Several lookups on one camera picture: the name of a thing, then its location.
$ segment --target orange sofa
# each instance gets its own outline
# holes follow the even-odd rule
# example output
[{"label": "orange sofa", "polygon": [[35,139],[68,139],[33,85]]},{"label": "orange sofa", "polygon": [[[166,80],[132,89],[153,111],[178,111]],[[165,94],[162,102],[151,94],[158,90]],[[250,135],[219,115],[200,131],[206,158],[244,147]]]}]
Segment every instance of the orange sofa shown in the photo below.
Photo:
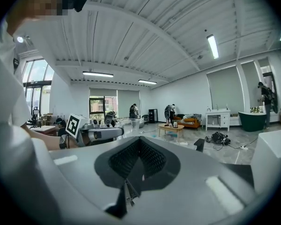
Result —
[{"label": "orange sofa", "polygon": [[184,127],[188,128],[196,128],[201,126],[201,122],[198,121],[196,118],[185,118],[181,119],[180,117],[174,116],[174,122],[177,122],[179,125],[183,125]]}]

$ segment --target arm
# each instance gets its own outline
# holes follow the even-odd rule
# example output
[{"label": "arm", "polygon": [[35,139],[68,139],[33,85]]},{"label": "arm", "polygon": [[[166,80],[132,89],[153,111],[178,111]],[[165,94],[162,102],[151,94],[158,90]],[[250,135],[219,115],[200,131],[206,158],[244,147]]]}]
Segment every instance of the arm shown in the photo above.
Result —
[{"label": "arm", "polygon": [[[29,129],[26,124],[22,125],[21,128],[23,128],[30,135],[31,138],[38,138],[43,140],[48,150],[60,150],[59,147],[60,137],[48,136],[35,132]],[[69,142],[70,142],[70,148],[77,148],[77,143],[73,137],[69,137]]]}]

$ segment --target ceiling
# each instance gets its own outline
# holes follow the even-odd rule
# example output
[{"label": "ceiling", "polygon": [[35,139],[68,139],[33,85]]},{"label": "ceiling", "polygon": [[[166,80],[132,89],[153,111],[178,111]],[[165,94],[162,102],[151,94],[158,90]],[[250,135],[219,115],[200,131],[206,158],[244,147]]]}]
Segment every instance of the ceiling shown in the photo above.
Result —
[{"label": "ceiling", "polygon": [[[145,79],[157,82],[151,88],[281,48],[281,25],[263,0],[89,0],[80,13],[31,22],[20,33],[67,82],[138,86]],[[114,77],[82,74],[89,70]]]}]

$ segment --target floor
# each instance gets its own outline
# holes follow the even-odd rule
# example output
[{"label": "floor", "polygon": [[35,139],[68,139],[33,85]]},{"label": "floor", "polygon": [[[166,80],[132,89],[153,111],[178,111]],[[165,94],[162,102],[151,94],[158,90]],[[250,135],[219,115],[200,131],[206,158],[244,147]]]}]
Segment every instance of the floor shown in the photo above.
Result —
[{"label": "floor", "polygon": [[205,142],[204,153],[222,163],[249,165],[256,148],[258,134],[276,130],[281,130],[280,123],[274,123],[268,130],[257,132],[245,132],[241,129],[241,127],[231,127],[229,132],[227,132],[226,129],[218,130],[215,128],[208,128],[207,131],[205,131],[205,128],[198,128],[198,130],[193,128],[184,128],[183,135],[179,135],[179,142],[177,142],[177,135],[175,133],[166,132],[166,134],[164,134],[163,130],[161,130],[160,137],[158,137],[159,129],[157,123],[146,124],[143,128],[140,128],[139,132],[144,132],[142,136],[153,137],[174,143],[178,146],[187,147],[189,149],[196,149],[196,146],[194,146],[193,143],[199,138],[204,139],[206,136],[210,137],[216,131],[220,131],[228,135],[228,138],[231,140],[230,146],[239,148],[241,145],[247,145],[246,147],[248,150],[234,149],[229,146],[224,146],[220,149],[222,147],[221,145]]}]

